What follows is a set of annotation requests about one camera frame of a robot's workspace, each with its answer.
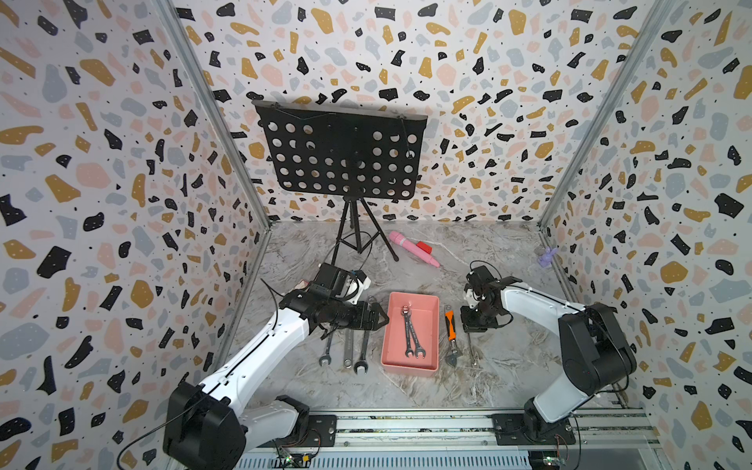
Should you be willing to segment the long silver combination wrench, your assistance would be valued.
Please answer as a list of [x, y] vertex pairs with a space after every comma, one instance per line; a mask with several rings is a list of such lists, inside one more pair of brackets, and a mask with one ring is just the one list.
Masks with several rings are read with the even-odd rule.
[[345, 331], [343, 365], [347, 369], [351, 369], [354, 365], [354, 331], [351, 329]]

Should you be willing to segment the medium silver combination wrench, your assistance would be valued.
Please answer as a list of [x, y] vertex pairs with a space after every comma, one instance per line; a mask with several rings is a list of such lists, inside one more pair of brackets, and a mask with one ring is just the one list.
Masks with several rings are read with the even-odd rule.
[[326, 339], [323, 354], [319, 358], [319, 365], [321, 367], [329, 366], [332, 362], [331, 348], [332, 348], [333, 339], [334, 339], [334, 334], [330, 334]]

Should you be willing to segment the orange handled adjustable wrench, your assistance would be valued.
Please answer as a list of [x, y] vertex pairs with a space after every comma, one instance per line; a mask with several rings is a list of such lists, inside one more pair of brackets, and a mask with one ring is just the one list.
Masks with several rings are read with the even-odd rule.
[[457, 343], [456, 317], [454, 316], [454, 309], [452, 307], [446, 308], [444, 319], [446, 334], [448, 334], [448, 347], [450, 348], [446, 354], [445, 361], [449, 366], [456, 367], [457, 359], [462, 356], [462, 352]]

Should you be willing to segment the large silver combination wrench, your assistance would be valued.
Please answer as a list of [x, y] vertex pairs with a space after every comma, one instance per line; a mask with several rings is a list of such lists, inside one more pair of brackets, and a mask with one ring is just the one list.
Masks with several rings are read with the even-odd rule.
[[354, 373], [358, 375], [366, 374], [368, 372], [368, 344], [369, 344], [370, 332], [364, 331], [362, 334], [362, 342], [360, 343], [360, 355], [358, 360], [354, 363]]

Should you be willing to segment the smallest silver combination wrench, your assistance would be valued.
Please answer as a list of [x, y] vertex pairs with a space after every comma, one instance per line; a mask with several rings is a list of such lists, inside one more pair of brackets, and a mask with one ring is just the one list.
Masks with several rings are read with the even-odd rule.
[[467, 332], [466, 336], [467, 336], [467, 348], [468, 348], [468, 354], [469, 354], [469, 357], [470, 357], [471, 366], [472, 367], [477, 367], [479, 365], [479, 362], [478, 362], [478, 356], [477, 356], [477, 354], [475, 352], [475, 349], [473, 347], [472, 333], [471, 332]]

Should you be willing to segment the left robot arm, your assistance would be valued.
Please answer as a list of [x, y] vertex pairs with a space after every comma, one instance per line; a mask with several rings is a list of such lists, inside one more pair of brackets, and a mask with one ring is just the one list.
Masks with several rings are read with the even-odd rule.
[[285, 294], [258, 335], [198, 385], [170, 395], [163, 451], [189, 469], [232, 469], [247, 450], [303, 444], [311, 436], [309, 407], [288, 396], [247, 409], [283, 358], [316, 329], [377, 331], [389, 322], [381, 305], [362, 294], [371, 281], [361, 270], [321, 264], [314, 280]]

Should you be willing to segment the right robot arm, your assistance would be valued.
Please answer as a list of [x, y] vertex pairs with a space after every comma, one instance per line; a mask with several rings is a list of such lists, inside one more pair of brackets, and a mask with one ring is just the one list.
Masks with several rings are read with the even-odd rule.
[[523, 429], [542, 434], [562, 423], [596, 394], [636, 371], [636, 358], [616, 318], [616, 309], [570, 303], [530, 287], [514, 276], [495, 277], [487, 266], [471, 268], [460, 309], [463, 329], [500, 329], [504, 317], [522, 316], [559, 339], [562, 372], [542, 393], [527, 401]]

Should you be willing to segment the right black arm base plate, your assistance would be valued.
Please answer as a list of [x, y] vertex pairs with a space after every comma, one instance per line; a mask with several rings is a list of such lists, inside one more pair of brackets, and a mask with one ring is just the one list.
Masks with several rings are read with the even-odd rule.
[[491, 420], [498, 446], [573, 445], [576, 442], [567, 418], [547, 423], [529, 413], [496, 413]]

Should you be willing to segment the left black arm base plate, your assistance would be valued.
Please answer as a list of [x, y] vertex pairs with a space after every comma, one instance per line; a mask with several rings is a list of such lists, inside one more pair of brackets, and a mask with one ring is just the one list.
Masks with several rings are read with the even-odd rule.
[[292, 448], [332, 448], [336, 441], [337, 424], [336, 414], [299, 417], [291, 434], [278, 439], [276, 443]]

